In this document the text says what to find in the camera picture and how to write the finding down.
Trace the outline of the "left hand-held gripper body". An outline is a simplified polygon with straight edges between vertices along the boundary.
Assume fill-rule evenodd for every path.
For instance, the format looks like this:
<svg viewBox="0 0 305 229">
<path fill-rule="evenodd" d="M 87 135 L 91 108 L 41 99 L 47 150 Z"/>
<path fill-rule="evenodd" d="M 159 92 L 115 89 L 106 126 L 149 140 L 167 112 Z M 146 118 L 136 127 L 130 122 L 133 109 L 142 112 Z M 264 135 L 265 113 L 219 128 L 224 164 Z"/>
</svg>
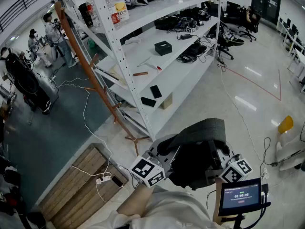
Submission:
<svg viewBox="0 0 305 229">
<path fill-rule="evenodd" d="M 129 167 L 132 177 L 146 187 L 153 187 L 166 179 L 172 173 L 172 162 L 180 149 L 179 146 L 168 149 L 175 137 L 167 135 L 154 141 Z"/>
</svg>

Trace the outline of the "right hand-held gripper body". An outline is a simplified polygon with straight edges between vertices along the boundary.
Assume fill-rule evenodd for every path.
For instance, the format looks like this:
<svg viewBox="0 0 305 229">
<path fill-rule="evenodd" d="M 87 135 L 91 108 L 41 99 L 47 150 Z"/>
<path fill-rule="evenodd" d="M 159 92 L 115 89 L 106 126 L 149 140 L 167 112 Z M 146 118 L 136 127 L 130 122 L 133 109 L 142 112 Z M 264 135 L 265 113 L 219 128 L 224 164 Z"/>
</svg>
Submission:
<svg viewBox="0 0 305 229">
<path fill-rule="evenodd" d="M 215 183 L 217 178 L 225 183 L 245 180 L 253 169 L 241 154 L 235 153 L 228 143 L 208 141 L 210 148 L 206 182 Z"/>
</svg>

